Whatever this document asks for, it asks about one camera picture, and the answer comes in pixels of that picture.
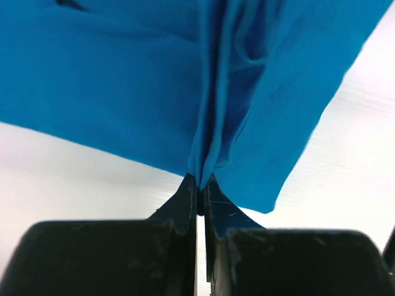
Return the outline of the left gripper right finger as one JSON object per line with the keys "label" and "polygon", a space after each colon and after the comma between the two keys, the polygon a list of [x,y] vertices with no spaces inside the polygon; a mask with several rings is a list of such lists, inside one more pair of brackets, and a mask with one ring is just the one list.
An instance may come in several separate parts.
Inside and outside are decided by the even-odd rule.
{"label": "left gripper right finger", "polygon": [[211,176],[202,193],[212,295],[393,295],[394,252],[342,229],[267,229]]}

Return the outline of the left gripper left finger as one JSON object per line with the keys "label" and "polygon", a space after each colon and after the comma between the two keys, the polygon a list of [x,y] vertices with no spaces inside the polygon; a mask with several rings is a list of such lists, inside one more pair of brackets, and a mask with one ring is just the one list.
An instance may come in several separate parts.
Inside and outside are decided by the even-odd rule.
{"label": "left gripper left finger", "polygon": [[21,238],[2,295],[195,295],[195,179],[144,220],[43,221]]}

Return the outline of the bright blue t shirt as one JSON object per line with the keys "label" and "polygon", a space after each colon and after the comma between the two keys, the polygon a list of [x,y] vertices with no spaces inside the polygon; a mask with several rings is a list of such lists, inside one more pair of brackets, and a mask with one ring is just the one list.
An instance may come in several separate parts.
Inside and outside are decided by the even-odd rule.
{"label": "bright blue t shirt", "polygon": [[1,121],[262,213],[389,1],[2,1]]}

